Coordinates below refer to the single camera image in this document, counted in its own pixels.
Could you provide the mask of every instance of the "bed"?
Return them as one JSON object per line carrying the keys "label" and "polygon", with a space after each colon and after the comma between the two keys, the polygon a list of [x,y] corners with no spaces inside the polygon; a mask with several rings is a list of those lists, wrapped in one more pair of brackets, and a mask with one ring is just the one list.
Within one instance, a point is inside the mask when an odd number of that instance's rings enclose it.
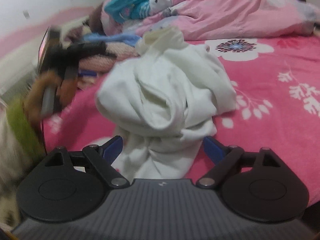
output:
{"label": "bed", "polygon": [[[290,10],[281,5],[283,1],[276,0],[277,3],[272,4],[272,8],[278,10],[276,16],[270,13],[273,10],[270,8],[259,11],[255,17],[257,25],[247,27],[252,31],[242,31],[244,38],[236,38],[237,30],[222,26],[220,32],[210,30],[214,39],[204,39],[203,29],[197,28],[198,22],[195,25],[193,22],[192,28],[187,21],[175,23],[189,43],[206,44],[215,52],[236,90],[236,110],[213,118],[218,130],[215,138],[225,145],[238,145],[247,151],[270,147],[305,183],[311,206],[320,200],[317,152],[320,147],[320,39],[312,35],[312,21],[319,20],[319,15],[314,12],[312,19],[305,15],[303,22],[297,18],[296,22],[286,21],[288,15],[283,14]],[[174,9],[181,16],[181,6],[186,2],[177,4]],[[148,17],[134,31],[143,35],[145,31],[169,26],[172,21],[167,19],[177,17],[174,9],[167,10],[165,16]],[[270,17],[260,19],[264,13]],[[284,23],[277,25],[278,29],[270,26],[273,21],[281,20]],[[273,38],[264,37],[266,29],[272,32]],[[115,125],[98,112],[94,102],[95,93],[106,77],[87,90],[79,91],[61,115],[46,120],[44,131],[48,150],[62,145],[70,151],[81,150],[99,138],[114,135]],[[195,181],[212,167],[213,163],[201,147],[185,177]]]}

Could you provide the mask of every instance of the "pink comforter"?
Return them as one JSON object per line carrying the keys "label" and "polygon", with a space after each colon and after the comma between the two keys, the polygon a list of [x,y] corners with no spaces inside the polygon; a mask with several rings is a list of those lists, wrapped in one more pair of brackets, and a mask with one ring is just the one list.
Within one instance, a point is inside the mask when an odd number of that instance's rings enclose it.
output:
{"label": "pink comforter", "polygon": [[[216,139],[248,151],[271,147],[306,184],[309,205],[320,200],[320,40],[316,37],[196,41],[214,51],[237,92],[237,110],[215,117]],[[48,149],[81,150],[112,136],[114,124],[96,109],[99,84],[79,92],[45,124]],[[213,163],[201,148],[186,175],[197,180]]]}

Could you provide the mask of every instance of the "white cloth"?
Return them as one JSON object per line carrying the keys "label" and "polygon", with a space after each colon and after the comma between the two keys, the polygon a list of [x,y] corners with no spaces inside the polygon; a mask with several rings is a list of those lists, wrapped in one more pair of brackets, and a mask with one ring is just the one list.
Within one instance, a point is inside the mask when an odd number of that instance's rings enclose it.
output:
{"label": "white cloth", "polygon": [[141,57],[115,65],[97,93],[125,141],[112,166],[130,181],[182,178],[236,93],[218,58],[176,27],[146,33],[136,50]]}

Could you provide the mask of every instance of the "black device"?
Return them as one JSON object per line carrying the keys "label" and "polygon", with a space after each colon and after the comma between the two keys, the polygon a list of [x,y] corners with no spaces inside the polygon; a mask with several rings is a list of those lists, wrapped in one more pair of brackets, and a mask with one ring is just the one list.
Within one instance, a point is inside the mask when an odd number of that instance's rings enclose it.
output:
{"label": "black device", "polygon": [[[38,53],[38,73],[54,70],[62,80],[74,79],[78,75],[79,61],[82,58],[97,54],[106,54],[106,44],[77,43],[64,48],[60,43],[61,31],[50,27],[46,31]],[[48,87],[44,92],[42,102],[42,117],[61,112],[59,98],[56,97],[56,88]]]}
{"label": "black device", "polygon": [[[81,152],[56,148],[20,184],[17,200],[26,220],[13,233],[20,240],[313,237],[299,221],[308,190],[272,150],[250,153],[206,139],[226,155],[195,184],[135,179],[130,185],[110,165],[121,151],[120,137]],[[251,170],[240,172],[243,167]]]}

